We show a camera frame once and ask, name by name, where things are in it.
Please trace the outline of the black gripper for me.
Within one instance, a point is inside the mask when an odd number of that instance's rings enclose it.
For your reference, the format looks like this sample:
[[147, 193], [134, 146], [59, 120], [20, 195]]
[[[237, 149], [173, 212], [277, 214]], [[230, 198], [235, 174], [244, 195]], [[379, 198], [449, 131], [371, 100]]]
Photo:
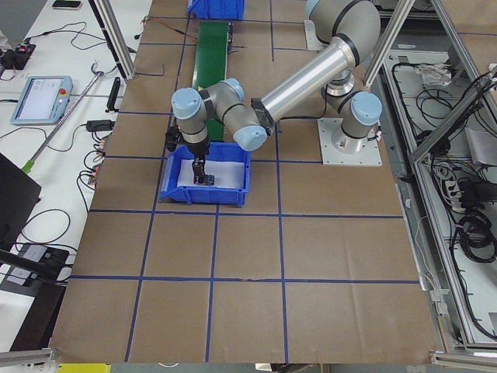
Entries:
[[194, 155], [195, 159], [192, 163], [193, 169], [193, 182], [194, 183], [204, 183], [205, 182], [205, 158], [209, 154], [210, 141], [203, 140], [198, 143], [189, 143], [187, 145], [189, 151]]

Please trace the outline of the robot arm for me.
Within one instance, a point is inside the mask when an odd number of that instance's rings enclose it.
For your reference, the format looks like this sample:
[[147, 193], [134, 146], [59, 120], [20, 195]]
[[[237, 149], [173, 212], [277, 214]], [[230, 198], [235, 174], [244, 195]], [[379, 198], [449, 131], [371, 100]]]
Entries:
[[243, 150], [260, 148], [275, 122], [288, 111], [315, 90], [359, 66], [380, 34], [380, 16], [370, 1], [309, 1], [306, 13], [315, 24], [318, 39], [327, 46], [263, 97], [252, 99], [250, 105], [245, 105], [242, 85], [235, 78], [202, 90], [181, 88], [172, 94], [175, 141], [193, 154], [194, 183], [214, 182], [204, 170], [210, 150], [207, 121], [219, 119]]

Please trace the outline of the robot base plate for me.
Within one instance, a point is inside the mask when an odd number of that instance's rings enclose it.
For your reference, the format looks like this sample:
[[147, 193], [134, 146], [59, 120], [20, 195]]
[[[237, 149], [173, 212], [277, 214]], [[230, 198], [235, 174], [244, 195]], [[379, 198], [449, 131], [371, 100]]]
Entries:
[[349, 138], [342, 131], [342, 118], [317, 119], [322, 164], [325, 166], [382, 166], [374, 130], [365, 138]]
[[321, 51], [330, 44], [331, 28], [329, 22], [304, 21], [304, 32], [307, 49], [309, 51]]

